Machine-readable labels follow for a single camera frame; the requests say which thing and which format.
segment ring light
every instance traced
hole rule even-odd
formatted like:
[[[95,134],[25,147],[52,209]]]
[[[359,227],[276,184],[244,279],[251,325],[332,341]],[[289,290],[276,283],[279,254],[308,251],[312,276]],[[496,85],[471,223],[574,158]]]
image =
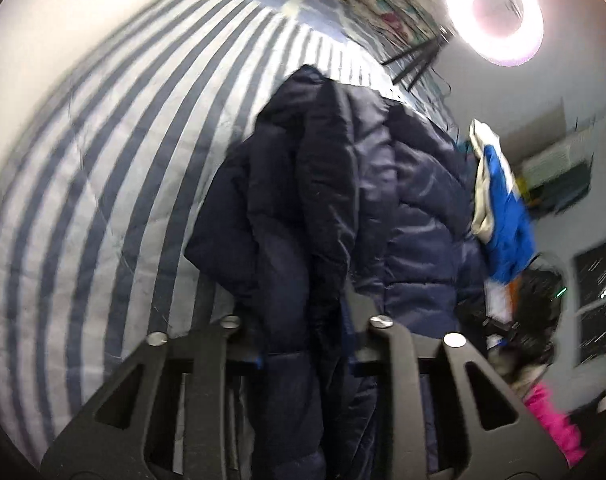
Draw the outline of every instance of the ring light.
[[[473,14],[474,0],[446,0],[449,17],[457,32],[488,61],[518,66],[537,53],[543,40],[543,16],[537,0],[521,0],[523,20],[515,33],[497,38],[484,32]]]

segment navy blue jacket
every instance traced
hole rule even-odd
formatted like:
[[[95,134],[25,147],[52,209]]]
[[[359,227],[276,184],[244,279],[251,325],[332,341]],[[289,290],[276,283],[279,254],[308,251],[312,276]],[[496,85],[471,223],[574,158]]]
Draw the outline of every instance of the navy blue jacket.
[[[341,355],[343,284],[415,333],[457,330],[456,305],[482,301],[486,275],[467,174],[429,120],[310,66],[229,153],[185,256],[260,334],[254,478],[369,478],[377,389]]]

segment bright pink cloth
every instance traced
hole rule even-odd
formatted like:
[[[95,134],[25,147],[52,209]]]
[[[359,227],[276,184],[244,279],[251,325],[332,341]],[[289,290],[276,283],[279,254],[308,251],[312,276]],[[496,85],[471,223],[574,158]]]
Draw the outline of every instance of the bright pink cloth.
[[[563,451],[570,467],[583,458],[585,451],[581,449],[581,433],[565,415],[554,409],[547,386],[535,384],[525,399],[525,405]]]

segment blue cloth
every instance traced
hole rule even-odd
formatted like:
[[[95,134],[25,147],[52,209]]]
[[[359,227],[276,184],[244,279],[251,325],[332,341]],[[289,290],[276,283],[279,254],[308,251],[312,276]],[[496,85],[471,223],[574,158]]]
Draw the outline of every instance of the blue cloth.
[[[458,302],[484,298],[471,197],[438,127],[310,66],[229,152],[185,256],[235,296],[263,348],[254,478],[369,478],[377,382],[353,377],[342,349],[345,279],[413,332],[456,330]]]
[[[534,256],[534,236],[523,200],[507,191],[506,176],[494,146],[486,145],[483,154],[490,170],[490,203],[494,214],[494,231],[486,244],[488,270],[492,279],[509,283]]]

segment white wall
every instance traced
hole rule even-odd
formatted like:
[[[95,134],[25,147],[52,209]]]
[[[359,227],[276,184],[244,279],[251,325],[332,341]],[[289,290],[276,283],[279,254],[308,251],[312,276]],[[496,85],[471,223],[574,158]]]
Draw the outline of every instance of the white wall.
[[[499,67],[462,40],[451,42],[436,69],[451,84],[451,108],[462,133],[473,118],[505,135],[561,101],[568,127],[606,108],[606,3],[539,0],[544,38],[519,67]]]
[[[4,0],[0,163],[39,103],[102,38],[151,0]]]
[[[564,262],[569,277],[565,312],[557,331],[557,361],[545,381],[559,409],[570,410],[592,400],[606,388],[606,355],[575,367],[578,362],[578,291],[572,257],[606,239],[606,118],[595,125],[596,151],[590,192],[559,216],[534,223],[539,251],[551,251]]]

